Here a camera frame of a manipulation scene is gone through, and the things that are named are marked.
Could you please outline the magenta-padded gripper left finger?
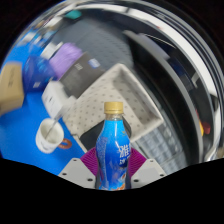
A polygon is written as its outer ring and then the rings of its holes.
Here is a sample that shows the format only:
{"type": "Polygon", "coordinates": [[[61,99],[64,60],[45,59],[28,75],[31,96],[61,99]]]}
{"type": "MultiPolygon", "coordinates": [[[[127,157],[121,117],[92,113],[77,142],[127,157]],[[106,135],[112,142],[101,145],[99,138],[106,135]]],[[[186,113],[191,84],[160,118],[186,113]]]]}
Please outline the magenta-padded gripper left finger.
{"type": "Polygon", "coordinates": [[[96,189],[100,179],[96,150],[92,148],[81,158],[72,158],[59,177],[84,188],[96,189]]]}

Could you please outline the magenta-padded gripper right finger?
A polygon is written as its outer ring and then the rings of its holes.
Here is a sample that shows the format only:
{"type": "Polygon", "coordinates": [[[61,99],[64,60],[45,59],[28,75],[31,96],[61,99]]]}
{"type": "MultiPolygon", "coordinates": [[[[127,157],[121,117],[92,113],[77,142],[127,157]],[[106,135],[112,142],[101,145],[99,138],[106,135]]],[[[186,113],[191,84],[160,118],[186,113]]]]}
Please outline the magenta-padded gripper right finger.
{"type": "Polygon", "coordinates": [[[146,186],[166,176],[155,159],[146,159],[136,149],[131,149],[129,158],[129,188],[146,186]]]}

